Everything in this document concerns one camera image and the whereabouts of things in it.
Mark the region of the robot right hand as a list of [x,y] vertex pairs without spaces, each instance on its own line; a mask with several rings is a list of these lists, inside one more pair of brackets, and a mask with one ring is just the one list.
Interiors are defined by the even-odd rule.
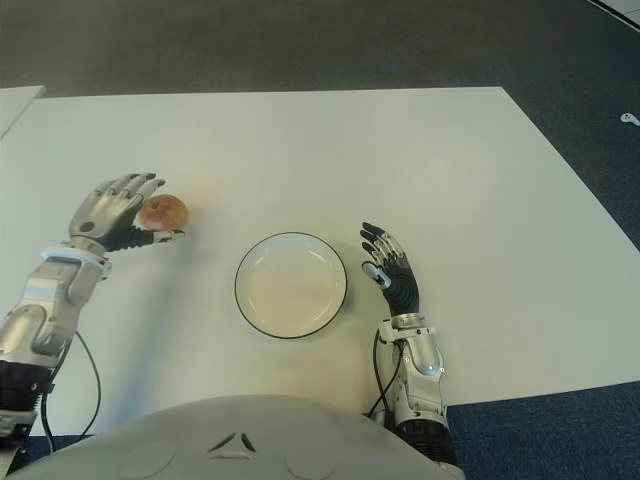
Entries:
[[363,222],[362,248],[370,256],[361,268],[381,290],[390,315],[420,312],[420,294],[409,259],[398,241],[386,230]]

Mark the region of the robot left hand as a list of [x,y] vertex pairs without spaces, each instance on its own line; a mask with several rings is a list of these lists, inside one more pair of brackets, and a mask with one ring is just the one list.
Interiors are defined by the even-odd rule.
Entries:
[[186,236],[181,229],[144,230],[135,217],[151,194],[166,183],[155,173],[126,174],[97,186],[75,212],[65,245],[99,256],[148,245],[169,243]]

